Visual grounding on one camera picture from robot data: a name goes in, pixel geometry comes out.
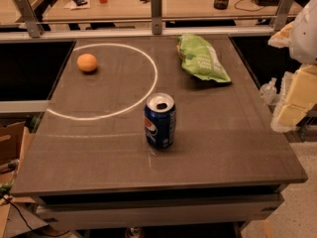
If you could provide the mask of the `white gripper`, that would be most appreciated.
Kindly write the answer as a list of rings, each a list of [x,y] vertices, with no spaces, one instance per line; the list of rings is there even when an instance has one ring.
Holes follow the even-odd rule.
[[[317,0],[310,0],[294,22],[271,36],[268,44],[288,48],[303,64],[295,73],[286,72],[270,127],[274,132],[295,131],[297,124],[317,104]]]

